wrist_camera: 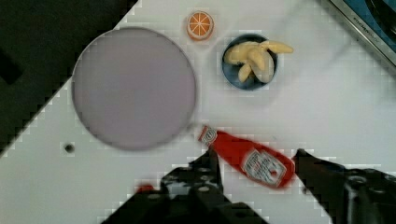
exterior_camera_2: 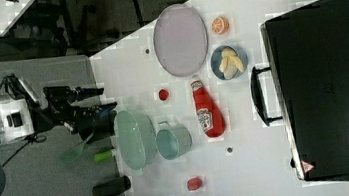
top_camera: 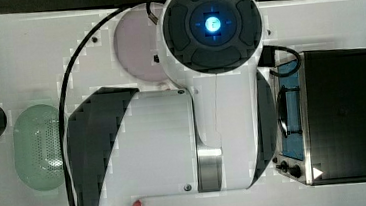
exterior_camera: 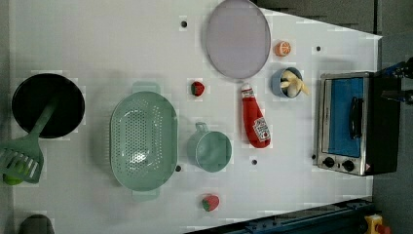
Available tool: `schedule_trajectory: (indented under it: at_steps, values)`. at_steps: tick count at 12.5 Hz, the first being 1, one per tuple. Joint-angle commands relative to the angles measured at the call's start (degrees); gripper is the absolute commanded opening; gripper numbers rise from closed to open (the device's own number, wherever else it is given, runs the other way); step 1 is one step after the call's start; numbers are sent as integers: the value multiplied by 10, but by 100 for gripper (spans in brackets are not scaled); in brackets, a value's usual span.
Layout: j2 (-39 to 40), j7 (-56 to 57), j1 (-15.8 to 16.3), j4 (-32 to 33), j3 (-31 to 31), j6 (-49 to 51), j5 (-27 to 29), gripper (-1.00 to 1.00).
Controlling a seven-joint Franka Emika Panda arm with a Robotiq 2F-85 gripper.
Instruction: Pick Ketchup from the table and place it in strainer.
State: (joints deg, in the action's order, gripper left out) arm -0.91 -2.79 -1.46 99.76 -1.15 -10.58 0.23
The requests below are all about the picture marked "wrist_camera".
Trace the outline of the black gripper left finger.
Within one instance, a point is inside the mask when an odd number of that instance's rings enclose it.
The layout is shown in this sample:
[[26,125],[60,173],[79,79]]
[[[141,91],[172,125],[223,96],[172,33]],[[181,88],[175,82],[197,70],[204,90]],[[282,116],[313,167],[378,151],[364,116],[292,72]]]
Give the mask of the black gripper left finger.
[[268,224],[245,203],[223,193],[216,152],[209,149],[161,179],[158,189],[135,193],[101,224]]

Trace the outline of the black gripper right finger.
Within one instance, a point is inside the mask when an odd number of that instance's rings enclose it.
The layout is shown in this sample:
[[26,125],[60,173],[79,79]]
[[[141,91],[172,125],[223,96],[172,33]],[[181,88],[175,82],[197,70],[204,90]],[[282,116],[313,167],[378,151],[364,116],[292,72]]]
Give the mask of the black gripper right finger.
[[396,224],[396,181],[376,169],[348,169],[303,149],[295,174],[318,200],[332,224]]

